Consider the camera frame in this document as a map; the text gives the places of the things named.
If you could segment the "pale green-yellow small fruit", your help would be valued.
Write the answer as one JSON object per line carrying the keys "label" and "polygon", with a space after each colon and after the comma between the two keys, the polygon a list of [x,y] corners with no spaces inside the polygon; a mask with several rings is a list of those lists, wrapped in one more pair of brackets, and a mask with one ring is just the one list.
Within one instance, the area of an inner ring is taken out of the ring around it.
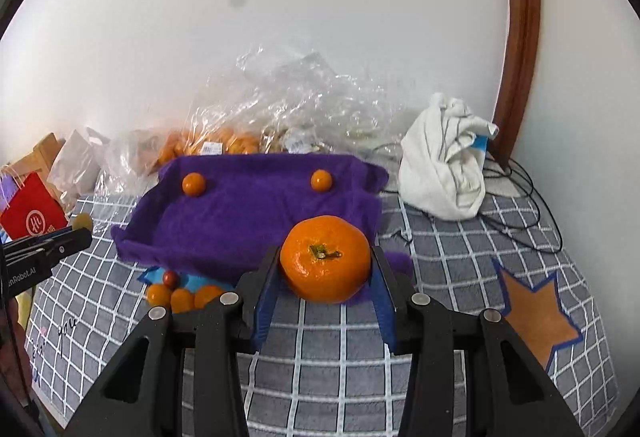
{"label": "pale green-yellow small fruit", "polygon": [[80,213],[72,220],[72,229],[87,229],[93,231],[93,220],[88,213]]}

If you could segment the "white grey-striped cloth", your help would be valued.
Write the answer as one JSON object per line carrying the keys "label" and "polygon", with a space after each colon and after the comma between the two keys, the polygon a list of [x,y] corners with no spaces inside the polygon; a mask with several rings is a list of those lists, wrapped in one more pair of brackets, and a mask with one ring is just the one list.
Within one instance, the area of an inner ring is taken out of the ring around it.
{"label": "white grey-striped cloth", "polygon": [[401,139],[397,186],[405,203],[447,221],[477,215],[485,194],[487,144],[499,127],[477,116],[461,99],[442,93]]}

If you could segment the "small orange with stem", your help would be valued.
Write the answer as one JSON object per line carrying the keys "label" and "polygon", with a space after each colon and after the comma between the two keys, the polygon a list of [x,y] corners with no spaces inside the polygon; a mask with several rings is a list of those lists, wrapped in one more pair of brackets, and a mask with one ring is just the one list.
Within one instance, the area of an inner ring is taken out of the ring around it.
{"label": "small orange with stem", "polygon": [[319,192],[319,194],[325,194],[333,187],[333,177],[326,170],[314,171],[310,177],[310,186],[312,190]]}

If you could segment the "red paper bag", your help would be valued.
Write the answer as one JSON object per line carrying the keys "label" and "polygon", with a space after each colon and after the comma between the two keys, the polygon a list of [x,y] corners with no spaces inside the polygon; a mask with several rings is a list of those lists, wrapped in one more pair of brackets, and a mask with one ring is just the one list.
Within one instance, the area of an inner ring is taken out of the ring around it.
{"label": "red paper bag", "polygon": [[66,226],[61,205],[36,173],[26,176],[1,213],[1,227],[12,240],[47,235]]}

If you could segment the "small red tomato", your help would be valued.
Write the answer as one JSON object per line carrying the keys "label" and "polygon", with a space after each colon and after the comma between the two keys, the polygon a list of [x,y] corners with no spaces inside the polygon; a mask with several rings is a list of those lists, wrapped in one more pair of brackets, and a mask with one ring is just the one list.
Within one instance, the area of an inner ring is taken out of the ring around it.
{"label": "small red tomato", "polygon": [[178,275],[177,272],[174,272],[172,270],[165,270],[163,273],[162,280],[163,280],[163,285],[165,287],[168,287],[168,289],[171,291],[175,291],[176,289],[178,289],[178,287],[180,287],[180,283],[181,283],[180,275]]}

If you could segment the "white plastic bag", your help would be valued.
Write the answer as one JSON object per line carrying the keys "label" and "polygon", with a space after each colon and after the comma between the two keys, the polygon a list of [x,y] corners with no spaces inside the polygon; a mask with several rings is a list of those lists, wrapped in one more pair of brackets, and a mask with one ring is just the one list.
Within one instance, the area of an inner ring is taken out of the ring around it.
{"label": "white plastic bag", "polygon": [[63,208],[70,210],[81,194],[94,189],[110,139],[87,127],[68,136],[51,166],[47,183],[58,191]]}

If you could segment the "clear plastic bag of oranges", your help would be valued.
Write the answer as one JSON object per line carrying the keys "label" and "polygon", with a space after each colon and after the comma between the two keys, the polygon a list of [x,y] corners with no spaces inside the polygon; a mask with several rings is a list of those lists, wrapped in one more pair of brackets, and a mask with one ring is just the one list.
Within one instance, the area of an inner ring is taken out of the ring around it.
{"label": "clear plastic bag of oranges", "polygon": [[259,46],[195,95],[186,148],[231,153],[347,153],[396,159],[410,112],[395,82],[335,72],[317,52]]}

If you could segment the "purple towel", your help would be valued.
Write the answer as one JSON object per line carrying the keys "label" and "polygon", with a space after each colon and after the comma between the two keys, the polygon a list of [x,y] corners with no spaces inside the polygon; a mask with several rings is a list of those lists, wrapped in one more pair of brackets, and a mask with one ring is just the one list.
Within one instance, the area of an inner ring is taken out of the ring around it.
{"label": "purple towel", "polygon": [[[317,170],[333,177],[325,194],[311,189]],[[196,198],[181,189],[192,172],[207,180]],[[121,261],[235,285],[307,218],[341,217],[374,240],[382,221],[378,195],[387,182],[381,166],[344,154],[180,157],[160,169],[128,225],[111,235]]]}

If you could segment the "grey white checked tablecloth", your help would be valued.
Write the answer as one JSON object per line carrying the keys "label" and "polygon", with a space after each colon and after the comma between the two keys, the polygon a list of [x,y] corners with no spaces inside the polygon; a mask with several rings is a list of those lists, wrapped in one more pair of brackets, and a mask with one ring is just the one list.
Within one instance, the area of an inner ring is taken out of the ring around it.
{"label": "grey white checked tablecloth", "polygon": [[[584,340],[559,350],[549,375],[588,436],[600,434],[618,405],[608,340],[596,302],[556,231],[526,198],[487,197],[482,214],[446,223],[382,199],[380,243],[410,258],[419,291],[449,308],[503,309],[491,258],[529,287],[558,273],[562,305]],[[37,394],[66,423],[93,381],[148,311],[143,268],[119,261],[110,230],[134,201],[85,197],[96,234],[40,284],[32,301],[26,349]],[[255,436],[390,436],[398,431],[408,357],[383,344],[370,301],[321,305],[282,293],[262,351],[239,357],[247,423]]]}

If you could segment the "orange star patch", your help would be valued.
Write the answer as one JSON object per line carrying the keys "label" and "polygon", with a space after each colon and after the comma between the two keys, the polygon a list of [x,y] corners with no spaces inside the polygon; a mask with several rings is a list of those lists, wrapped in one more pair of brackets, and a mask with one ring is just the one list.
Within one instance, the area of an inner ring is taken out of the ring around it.
{"label": "orange star patch", "polygon": [[551,272],[535,287],[529,287],[497,258],[492,257],[491,264],[504,301],[501,316],[548,372],[559,350],[584,340],[582,331],[562,305],[558,273]]}

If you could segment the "brown wooden door frame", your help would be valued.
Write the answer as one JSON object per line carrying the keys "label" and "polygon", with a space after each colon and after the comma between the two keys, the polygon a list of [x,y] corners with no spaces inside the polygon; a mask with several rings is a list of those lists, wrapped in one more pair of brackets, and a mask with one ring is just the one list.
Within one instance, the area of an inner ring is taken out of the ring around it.
{"label": "brown wooden door frame", "polygon": [[541,0],[509,0],[509,24],[494,114],[499,127],[489,152],[503,168],[509,162],[525,116],[536,67]]}

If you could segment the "large ribbed mandarin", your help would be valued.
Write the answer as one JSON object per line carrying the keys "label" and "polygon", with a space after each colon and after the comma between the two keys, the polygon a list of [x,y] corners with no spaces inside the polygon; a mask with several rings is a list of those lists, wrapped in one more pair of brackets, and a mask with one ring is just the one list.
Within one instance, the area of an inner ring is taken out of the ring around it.
{"label": "large ribbed mandarin", "polygon": [[370,243],[341,217],[312,217],[296,223],[286,236],[280,247],[280,267],[299,298],[342,304],[369,279]]}

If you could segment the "small orange by blue star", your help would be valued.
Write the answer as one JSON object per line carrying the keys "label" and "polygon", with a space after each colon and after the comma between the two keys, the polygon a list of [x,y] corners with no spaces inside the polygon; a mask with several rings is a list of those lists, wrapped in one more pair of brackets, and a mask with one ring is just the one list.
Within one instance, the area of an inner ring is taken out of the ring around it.
{"label": "small orange by blue star", "polygon": [[172,291],[164,283],[153,283],[145,290],[145,299],[150,307],[170,307]]}

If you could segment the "oval kumquat orange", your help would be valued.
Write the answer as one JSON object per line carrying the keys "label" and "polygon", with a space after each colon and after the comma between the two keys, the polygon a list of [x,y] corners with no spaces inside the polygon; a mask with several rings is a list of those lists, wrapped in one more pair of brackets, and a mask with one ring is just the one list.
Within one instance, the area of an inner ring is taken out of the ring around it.
{"label": "oval kumquat orange", "polygon": [[189,313],[195,309],[194,294],[188,289],[178,287],[171,292],[170,308],[173,313]]}

